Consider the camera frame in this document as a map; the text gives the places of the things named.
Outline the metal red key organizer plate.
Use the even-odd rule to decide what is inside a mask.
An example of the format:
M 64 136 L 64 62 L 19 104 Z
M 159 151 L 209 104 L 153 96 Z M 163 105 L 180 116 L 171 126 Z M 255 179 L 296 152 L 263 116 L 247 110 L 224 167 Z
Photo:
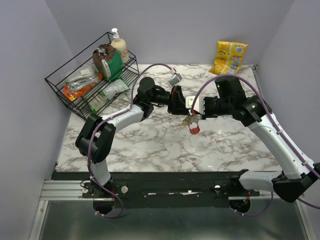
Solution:
M 196 114 L 188 115 L 184 118 L 181 125 L 188 127 L 192 135 L 197 135 L 200 132 L 199 120 L 200 118 Z

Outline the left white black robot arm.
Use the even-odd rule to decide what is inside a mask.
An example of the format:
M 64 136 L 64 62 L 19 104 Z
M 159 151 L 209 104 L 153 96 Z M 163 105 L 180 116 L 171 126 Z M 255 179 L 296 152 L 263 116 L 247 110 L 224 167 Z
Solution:
M 78 135 L 75 146 L 81 155 L 87 157 L 90 178 L 93 179 L 93 191 L 101 198 L 107 197 L 111 191 L 111 174 L 107 166 L 114 136 L 120 130 L 147 119 L 154 106 L 167 106 L 173 115 L 186 116 L 182 87 L 174 85 L 166 91 L 155 84 L 151 77 L 144 77 L 139 82 L 132 105 L 107 116 L 91 114 Z

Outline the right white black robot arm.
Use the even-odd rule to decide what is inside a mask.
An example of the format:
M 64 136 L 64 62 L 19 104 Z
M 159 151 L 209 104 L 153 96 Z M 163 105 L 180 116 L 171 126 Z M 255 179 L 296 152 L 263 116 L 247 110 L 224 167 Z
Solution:
M 320 165 L 294 143 L 278 122 L 272 109 L 257 90 L 246 97 L 241 83 L 251 84 L 236 75 L 213 77 L 204 85 L 214 82 L 217 97 L 201 97 L 196 94 L 192 108 L 201 118 L 232 116 L 249 128 L 264 143 L 277 160 L 281 171 L 259 172 L 246 170 L 230 183 L 230 191 L 241 196 L 247 190 L 276 193 L 282 200 L 293 203 L 320 178 Z

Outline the yellow chips bag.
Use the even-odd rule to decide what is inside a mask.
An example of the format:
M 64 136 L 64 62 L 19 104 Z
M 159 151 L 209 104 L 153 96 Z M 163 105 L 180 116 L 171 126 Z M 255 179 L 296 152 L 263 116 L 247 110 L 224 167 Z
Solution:
M 213 66 L 209 70 L 215 75 L 235 75 L 242 67 L 248 44 L 219 40 Z

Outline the green white snack packet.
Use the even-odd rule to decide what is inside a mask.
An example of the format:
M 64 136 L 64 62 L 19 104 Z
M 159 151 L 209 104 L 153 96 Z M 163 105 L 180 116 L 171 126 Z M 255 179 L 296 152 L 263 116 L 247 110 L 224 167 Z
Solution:
M 100 90 L 93 99 L 87 102 L 93 114 L 96 114 L 105 104 L 110 102 L 117 94 L 127 92 L 130 87 L 122 78 L 110 83 L 108 86 Z

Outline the brown green bag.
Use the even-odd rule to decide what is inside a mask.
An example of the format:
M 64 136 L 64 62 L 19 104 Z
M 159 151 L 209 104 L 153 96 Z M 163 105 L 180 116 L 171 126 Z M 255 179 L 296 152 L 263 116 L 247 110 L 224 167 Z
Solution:
M 123 70 L 120 53 L 110 44 L 99 45 L 92 53 L 92 60 L 98 72 L 108 82 L 115 81 Z

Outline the cream pump lotion bottle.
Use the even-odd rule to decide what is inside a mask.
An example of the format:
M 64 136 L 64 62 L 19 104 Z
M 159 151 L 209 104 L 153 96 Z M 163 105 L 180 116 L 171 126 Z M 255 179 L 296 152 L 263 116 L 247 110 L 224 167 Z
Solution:
M 111 41 L 111 46 L 119 52 L 121 60 L 125 64 L 130 59 L 128 49 L 127 49 L 127 44 L 124 39 L 120 38 L 117 28 L 112 28 L 111 32 L 113 34 L 112 35 L 113 40 Z

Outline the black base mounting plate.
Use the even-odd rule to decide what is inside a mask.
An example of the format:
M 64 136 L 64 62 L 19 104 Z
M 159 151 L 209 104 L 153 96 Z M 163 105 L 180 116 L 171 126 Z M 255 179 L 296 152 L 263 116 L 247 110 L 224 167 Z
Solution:
M 229 172 L 113 172 L 101 188 L 87 172 L 54 172 L 52 180 L 79 180 L 82 197 L 93 201 L 93 209 L 108 214 L 113 209 L 233 208 L 246 213 L 249 197 L 260 195 L 256 186 L 243 187 L 241 174 Z

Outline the clear plastic packet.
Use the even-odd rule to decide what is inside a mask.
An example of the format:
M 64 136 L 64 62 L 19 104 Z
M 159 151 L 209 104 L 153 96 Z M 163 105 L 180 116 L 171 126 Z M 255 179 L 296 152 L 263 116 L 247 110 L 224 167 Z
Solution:
M 74 90 L 80 90 L 90 84 L 95 85 L 99 81 L 99 72 L 96 67 L 84 66 L 72 73 L 66 80 L 66 84 Z

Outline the orange snack packet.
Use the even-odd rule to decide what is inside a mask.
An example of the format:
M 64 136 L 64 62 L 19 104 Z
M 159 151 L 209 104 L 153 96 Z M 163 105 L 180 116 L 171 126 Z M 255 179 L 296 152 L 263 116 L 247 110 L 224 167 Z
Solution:
M 85 95 L 89 90 L 91 90 L 95 85 L 94 84 L 89 84 L 85 86 L 84 88 L 80 90 L 72 90 L 70 86 L 67 84 L 64 85 L 63 87 L 63 95 L 67 97 L 68 100 L 73 102 L 74 100 L 82 97 Z

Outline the aluminium rail frame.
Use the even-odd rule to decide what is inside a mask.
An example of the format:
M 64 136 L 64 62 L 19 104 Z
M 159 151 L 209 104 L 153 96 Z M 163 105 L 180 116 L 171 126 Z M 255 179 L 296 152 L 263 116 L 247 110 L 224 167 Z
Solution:
M 47 180 L 32 240 L 314 240 L 306 207 L 276 194 L 250 196 L 250 208 L 114 208 L 102 214 L 80 180 Z

